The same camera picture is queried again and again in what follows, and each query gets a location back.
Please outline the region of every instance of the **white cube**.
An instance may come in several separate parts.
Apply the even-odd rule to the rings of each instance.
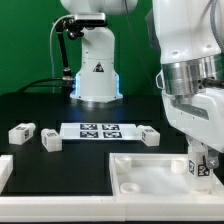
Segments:
[[[62,150],[62,138],[55,130],[43,129],[41,132],[41,140],[48,152]]]
[[[147,146],[159,146],[160,142],[160,133],[158,133],[155,129],[150,126],[138,126],[138,132],[141,136],[141,140]]]
[[[20,124],[9,131],[9,144],[22,145],[33,137],[35,124]]]

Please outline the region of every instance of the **robot arm cover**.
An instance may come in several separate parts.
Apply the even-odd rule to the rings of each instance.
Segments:
[[[161,64],[220,54],[210,25],[210,0],[154,0],[156,33],[162,48]],[[217,5],[216,24],[222,26],[224,1]]]
[[[138,0],[126,1],[128,11],[133,11]],[[72,14],[104,12],[107,15],[121,15],[126,13],[125,0],[61,0],[61,3]]]

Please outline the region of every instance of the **warning label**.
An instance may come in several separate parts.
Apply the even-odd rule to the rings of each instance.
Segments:
[[[93,72],[104,72],[103,70],[103,66],[101,65],[101,63],[99,62],[97,64],[97,66],[94,68]]]

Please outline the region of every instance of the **black cable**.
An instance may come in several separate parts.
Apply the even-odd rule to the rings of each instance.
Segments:
[[[62,78],[48,78],[48,79],[40,79],[34,82],[31,82],[30,84],[20,88],[19,90],[17,90],[17,93],[23,93],[25,92],[27,89],[29,89],[30,87],[35,86],[36,84],[39,83],[44,83],[44,82],[53,82],[53,81],[62,81]]]
[[[219,37],[218,31],[217,31],[217,26],[216,26],[216,21],[215,21],[217,3],[218,3],[218,0],[212,1],[211,12],[210,12],[210,23],[211,23],[211,27],[212,27],[212,33],[216,39],[216,42],[219,45],[222,53],[224,54],[224,44],[223,44],[221,38]]]
[[[215,79],[207,78],[202,81],[202,85],[206,88],[224,89],[224,81],[223,80],[215,80]]]
[[[46,87],[46,88],[62,88],[62,87],[72,87],[72,85],[34,85],[34,86],[30,86],[30,88],[39,88],[39,87]]]

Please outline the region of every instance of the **small white block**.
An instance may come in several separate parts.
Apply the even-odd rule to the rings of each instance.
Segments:
[[[129,173],[131,171],[132,158],[129,156],[115,157],[115,167],[118,173]]]
[[[0,194],[13,170],[13,156],[4,155],[0,157]]]
[[[175,174],[186,174],[188,168],[187,158],[175,158],[171,161],[171,171]]]
[[[48,152],[62,150],[62,138],[55,130],[43,129],[41,132],[41,141]]]
[[[9,131],[9,144],[22,145],[33,137],[36,126],[33,123],[20,124]]]
[[[141,136],[141,140],[147,146],[159,146],[160,133],[158,133],[152,127],[139,125],[138,132],[139,132],[139,135]]]

